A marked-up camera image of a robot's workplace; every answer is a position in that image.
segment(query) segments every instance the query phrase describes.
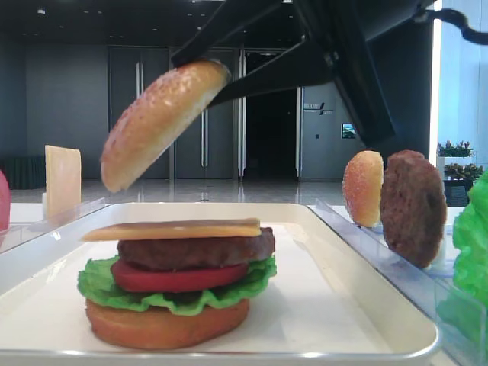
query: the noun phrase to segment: pink object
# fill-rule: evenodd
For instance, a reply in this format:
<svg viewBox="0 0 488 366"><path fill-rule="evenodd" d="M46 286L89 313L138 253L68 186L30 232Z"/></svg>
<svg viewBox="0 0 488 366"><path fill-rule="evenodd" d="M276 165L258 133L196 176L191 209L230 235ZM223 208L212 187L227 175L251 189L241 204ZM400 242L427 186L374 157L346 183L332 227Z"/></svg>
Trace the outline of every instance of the pink object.
<svg viewBox="0 0 488 366"><path fill-rule="evenodd" d="M8 229L10 223L11 195L7 179L0 171L0 231Z"/></svg>

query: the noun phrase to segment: hamburger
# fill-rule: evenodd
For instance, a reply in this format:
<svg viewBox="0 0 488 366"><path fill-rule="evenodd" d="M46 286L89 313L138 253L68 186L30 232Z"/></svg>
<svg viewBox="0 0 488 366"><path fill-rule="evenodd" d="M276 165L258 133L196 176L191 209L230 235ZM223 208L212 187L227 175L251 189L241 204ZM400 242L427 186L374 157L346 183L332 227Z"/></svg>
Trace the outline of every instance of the hamburger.
<svg viewBox="0 0 488 366"><path fill-rule="evenodd" d="M276 275L273 231L257 219L123 223L82 240L118 241L113 258L88 260L78 289L92 332L124 347L184 348L230 332Z"/></svg>

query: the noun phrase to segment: ceiling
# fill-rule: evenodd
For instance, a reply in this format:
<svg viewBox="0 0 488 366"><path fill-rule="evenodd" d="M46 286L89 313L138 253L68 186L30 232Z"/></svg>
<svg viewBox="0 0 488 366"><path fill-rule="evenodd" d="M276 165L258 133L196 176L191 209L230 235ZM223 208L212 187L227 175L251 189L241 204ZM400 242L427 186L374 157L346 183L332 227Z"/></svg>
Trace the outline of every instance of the ceiling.
<svg viewBox="0 0 488 366"><path fill-rule="evenodd" d="M183 45L222 4L207 0L1 0L0 32L24 43ZM38 14L38 9L46 14ZM289 48L300 40L294 7L282 4L219 47Z"/></svg>

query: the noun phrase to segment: lettuce leaf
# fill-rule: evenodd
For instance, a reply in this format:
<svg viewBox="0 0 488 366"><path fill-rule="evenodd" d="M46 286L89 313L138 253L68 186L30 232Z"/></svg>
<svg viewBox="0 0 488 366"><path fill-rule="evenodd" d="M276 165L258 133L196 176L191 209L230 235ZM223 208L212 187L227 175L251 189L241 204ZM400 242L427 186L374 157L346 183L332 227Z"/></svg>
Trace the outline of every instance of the lettuce leaf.
<svg viewBox="0 0 488 366"><path fill-rule="evenodd" d="M78 290L89 300L105 307L142 312L149 307L166 307L173 314L194 316L205 306L222 309L237 304L242 299L259 295L267 286L269 278L276 275L275 258L249 264L247 275L227 286L209 290L173 293L129 293L117 286L111 266L118 256L110 259L88 260L84 271L78 275Z"/></svg>
<svg viewBox="0 0 488 366"><path fill-rule="evenodd" d="M454 263L453 282L461 292L452 290L437 306L437 313L444 323L479 345L485 326L480 321L481 307L488 307L488 172L468 195L470 203L456 217L453 228L453 243L460 250ZM472 297L483 305L474 303Z"/></svg>

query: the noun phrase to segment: digital screen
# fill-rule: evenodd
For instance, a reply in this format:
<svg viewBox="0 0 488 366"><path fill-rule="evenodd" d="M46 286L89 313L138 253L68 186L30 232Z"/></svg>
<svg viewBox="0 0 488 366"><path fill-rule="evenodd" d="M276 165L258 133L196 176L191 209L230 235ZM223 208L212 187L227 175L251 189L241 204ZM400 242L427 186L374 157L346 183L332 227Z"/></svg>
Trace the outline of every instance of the digital screen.
<svg viewBox="0 0 488 366"><path fill-rule="evenodd" d="M356 131L352 124L342 124L342 138L343 139L355 139Z"/></svg>

